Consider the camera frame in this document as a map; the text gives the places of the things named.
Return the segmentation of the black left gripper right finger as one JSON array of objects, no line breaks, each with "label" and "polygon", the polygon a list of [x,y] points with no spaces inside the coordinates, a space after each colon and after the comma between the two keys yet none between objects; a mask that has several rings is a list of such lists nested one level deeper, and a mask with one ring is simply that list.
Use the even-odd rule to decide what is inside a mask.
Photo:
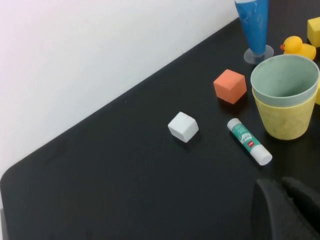
[{"label": "black left gripper right finger", "polygon": [[284,188],[302,223],[320,239],[320,193],[294,177],[283,177]]}]

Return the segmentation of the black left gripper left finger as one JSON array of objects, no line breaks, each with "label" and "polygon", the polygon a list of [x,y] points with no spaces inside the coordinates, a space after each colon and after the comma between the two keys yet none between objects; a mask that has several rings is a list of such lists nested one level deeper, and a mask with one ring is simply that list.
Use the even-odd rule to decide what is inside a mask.
[{"label": "black left gripper left finger", "polygon": [[251,234],[254,240],[311,240],[313,228],[276,182],[261,178],[253,188]]}]

